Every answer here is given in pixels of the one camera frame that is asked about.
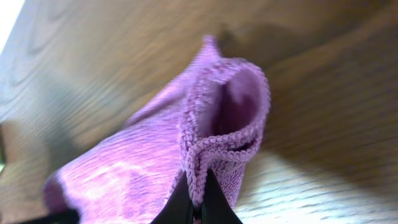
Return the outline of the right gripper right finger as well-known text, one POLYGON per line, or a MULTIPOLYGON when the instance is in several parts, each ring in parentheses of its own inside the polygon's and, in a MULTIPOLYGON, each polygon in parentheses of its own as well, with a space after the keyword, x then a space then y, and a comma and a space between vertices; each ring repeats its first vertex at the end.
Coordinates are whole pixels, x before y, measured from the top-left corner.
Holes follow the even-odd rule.
POLYGON ((205 194, 201 206, 202 224, 243 224, 233 212, 211 169, 207 170, 205 194))

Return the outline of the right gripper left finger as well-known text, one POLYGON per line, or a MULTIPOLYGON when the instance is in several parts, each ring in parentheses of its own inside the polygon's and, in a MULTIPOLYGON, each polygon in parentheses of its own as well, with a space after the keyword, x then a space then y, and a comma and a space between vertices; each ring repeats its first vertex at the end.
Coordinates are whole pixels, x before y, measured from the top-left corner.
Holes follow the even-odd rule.
POLYGON ((187 175, 183 173, 162 211, 150 224, 193 224, 193 203, 188 193, 187 175))

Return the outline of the purple microfiber cloth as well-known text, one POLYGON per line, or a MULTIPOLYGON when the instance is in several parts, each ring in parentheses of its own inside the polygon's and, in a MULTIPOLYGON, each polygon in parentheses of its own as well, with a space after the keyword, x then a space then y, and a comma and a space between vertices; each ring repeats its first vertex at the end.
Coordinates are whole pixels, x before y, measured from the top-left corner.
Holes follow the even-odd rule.
POLYGON ((122 130, 47 179, 45 204, 51 212, 77 210, 82 223, 149 223, 182 176, 199 207, 212 170, 234 206, 270 103, 262 70, 222 56, 207 36, 191 64, 122 130))

